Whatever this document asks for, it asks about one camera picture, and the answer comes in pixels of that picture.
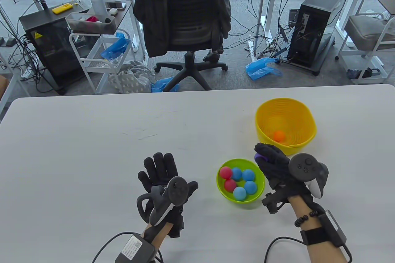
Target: yellow bowl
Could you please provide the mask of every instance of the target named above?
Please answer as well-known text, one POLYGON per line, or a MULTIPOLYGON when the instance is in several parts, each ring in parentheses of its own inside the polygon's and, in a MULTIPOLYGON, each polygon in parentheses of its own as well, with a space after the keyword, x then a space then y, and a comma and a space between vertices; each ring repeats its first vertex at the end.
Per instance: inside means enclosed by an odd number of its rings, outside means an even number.
POLYGON ((291 98, 275 98, 263 103, 255 115, 255 126, 261 143, 278 147, 285 155, 298 153, 317 134, 317 126, 308 107, 291 98), (283 131, 285 140, 274 140, 283 131))

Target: green bowl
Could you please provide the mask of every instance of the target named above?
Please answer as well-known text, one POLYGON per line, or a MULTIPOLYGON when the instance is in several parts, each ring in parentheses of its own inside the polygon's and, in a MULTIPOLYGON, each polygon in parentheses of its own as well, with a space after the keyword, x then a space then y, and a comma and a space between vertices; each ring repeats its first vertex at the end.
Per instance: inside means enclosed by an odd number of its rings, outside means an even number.
MULTIPOLYGON (((245 181, 240 180, 236 183, 237 183, 237 186, 244 187, 245 181)), ((239 203, 239 204, 247 204, 247 203, 251 203, 251 202, 257 200, 264 192, 264 190, 265 190, 265 176, 255 163, 253 163, 247 159, 242 159, 242 158, 231 159, 231 160, 227 161, 226 163, 224 163, 219 168, 219 170, 217 172, 217 187, 226 199, 228 199, 232 202, 235 202, 235 203, 239 203), (224 166, 230 167, 231 169, 238 167, 242 171, 247 170, 247 169, 252 170, 255 173, 254 182, 258 186, 257 192, 253 195, 247 194, 247 198, 243 201, 236 200, 233 196, 233 193, 226 191, 225 188, 223 187, 223 184, 225 183, 225 179, 223 179, 220 176, 220 170, 224 166)))

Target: orange ball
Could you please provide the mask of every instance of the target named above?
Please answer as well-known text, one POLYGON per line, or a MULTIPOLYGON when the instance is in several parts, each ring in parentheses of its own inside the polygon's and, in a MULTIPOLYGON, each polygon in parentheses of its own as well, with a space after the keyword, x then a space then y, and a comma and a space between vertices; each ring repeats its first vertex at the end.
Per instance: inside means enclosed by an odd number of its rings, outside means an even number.
POLYGON ((282 130, 276 130, 274 132, 273 138, 276 142, 281 143, 285 141, 285 132, 282 130))

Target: yellow phone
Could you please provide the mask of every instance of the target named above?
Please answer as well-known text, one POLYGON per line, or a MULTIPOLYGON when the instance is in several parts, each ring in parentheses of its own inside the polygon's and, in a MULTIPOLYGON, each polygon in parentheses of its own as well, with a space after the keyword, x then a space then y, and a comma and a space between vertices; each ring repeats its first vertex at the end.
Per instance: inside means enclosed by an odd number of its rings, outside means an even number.
POLYGON ((71 8, 73 8, 73 5, 71 5, 70 3, 66 3, 66 4, 63 4, 63 5, 60 5, 59 7, 53 8, 52 12, 55 13, 55 14, 59 14, 59 13, 62 13, 64 11, 66 11, 66 10, 69 10, 71 8))

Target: white cart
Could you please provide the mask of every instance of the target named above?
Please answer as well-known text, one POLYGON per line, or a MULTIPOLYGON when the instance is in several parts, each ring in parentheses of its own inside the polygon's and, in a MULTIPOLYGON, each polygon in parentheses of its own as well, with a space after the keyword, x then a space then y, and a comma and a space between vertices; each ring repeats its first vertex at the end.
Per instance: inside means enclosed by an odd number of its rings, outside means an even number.
MULTIPOLYGON (((126 38, 130 39, 129 33, 126 32, 125 30, 117 29, 117 31, 124 32, 126 35, 126 38)), ((130 52, 132 42, 130 42, 129 45, 127 45, 127 49, 126 49, 123 57, 118 61, 118 63, 113 64, 113 63, 109 62, 108 60, 104 60, 101 57, 100 53, 103 52, 104 49, 108 48, 108 46, 117 42, 118 38, 104 37, 103 35, 98 35, 98 34, 71 33, 69 36, 69 41, 70 41, 70 44, 74 50, 76 57, 78 58, 80 65, 85 73, 85 76, 88 79, 88 82, 89 82, 90 86, 92 87, 93 92, 95 94, 115 93, 115 88, 108 85, 109 74, 114 74, 115 80, 116 80, 117 85, 119 87, 119 90, 121 91, 121 93, 123 93, 117 74, 119 73, 119 71, 124 63, 124 61, 127 57, 127 54, 130 52), (90 51, 90 53, 88 54, 88 56, 86 58, 81 58, 78 53, 77 48, 75 47, 75 38, 77 38, 78 36, 97 36, 97 37, 99 37, 99 39, 96 41, 95 45, 92 47, 92 50, 90 51), (93 82, 89 76, 89 73, 92 73, 92 72, 103 73, 103 76, 102 76, 97 88, 93 85, 93 82)), ((132 53, 133 59, 136 60, 133 50, 131 51, 131 53, 132 53)))

